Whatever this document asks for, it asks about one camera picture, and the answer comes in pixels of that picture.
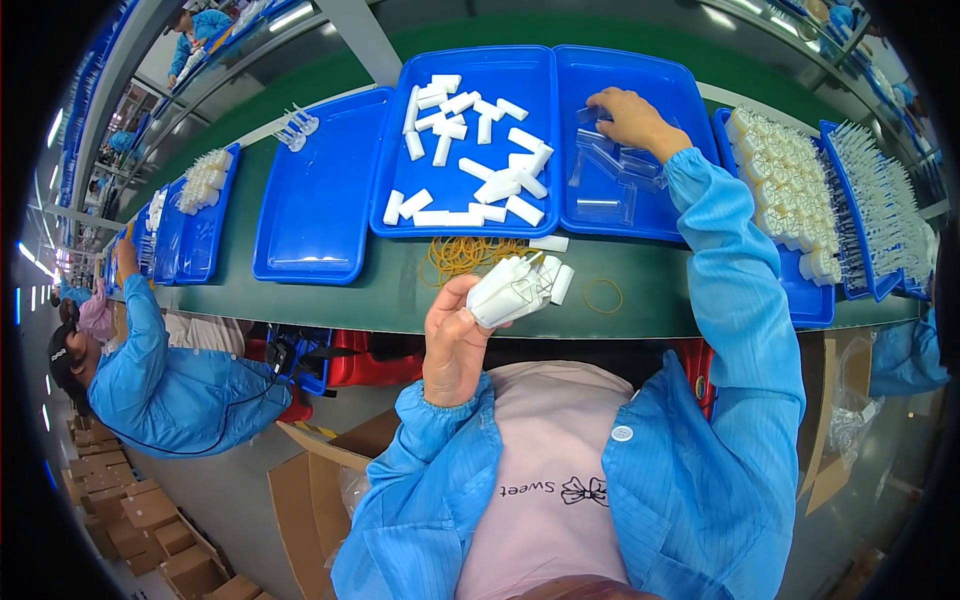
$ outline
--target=bow logo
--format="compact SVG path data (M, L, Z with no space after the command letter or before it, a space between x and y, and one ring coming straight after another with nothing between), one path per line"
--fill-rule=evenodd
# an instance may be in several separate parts
M564 483L564 490L560 492L560 496L564 499L564 504L576 504L581 500L589 499L600 506L610 506L607 503L607 482L596 477L590 477L588 488L584 487L579 477L570 477L570 480Z

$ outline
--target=worker's left hand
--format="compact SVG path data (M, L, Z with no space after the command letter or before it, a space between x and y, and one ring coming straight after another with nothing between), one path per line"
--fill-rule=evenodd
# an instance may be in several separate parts
M434 406L464 404L480 382L487 340L494 330L478 325L466 309L467 292L479 281L473 274L452 278L426 313L423 397Z

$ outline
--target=pink shirt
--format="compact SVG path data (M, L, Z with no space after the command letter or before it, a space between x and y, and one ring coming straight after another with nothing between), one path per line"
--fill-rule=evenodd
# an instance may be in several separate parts
M490 377L503 453L456 600L510 598L582 573L629 583L600 458L632 386L567 361L507 365Z
M110 339L113 332L113 315L107 306L107 294L104 292L104 281L97 279L97 289L87 300L80 305L80 320L77 327L86 331L101 342Z

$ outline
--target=hand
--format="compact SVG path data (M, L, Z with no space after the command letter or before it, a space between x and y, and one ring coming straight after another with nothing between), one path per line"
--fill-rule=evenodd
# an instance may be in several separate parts
M588 107L603 107L610 111L613 122L597 122L597 130L615 142L634 148L645 148L661 164L674 154L692 148L689 136L663 120L656 108L634 91L608 87L587 98Z
M466 403L480 382L493 329L478 325L466 309L467 292L478 281L476 275L452 278L426 313L423 397L434 406L452 408Z

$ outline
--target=white button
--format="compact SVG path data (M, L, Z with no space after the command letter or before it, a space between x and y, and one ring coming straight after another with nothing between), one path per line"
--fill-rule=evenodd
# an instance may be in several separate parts
M618 442L626 442L634 436L634 430L626 425L617 425L613 428L610 437Z

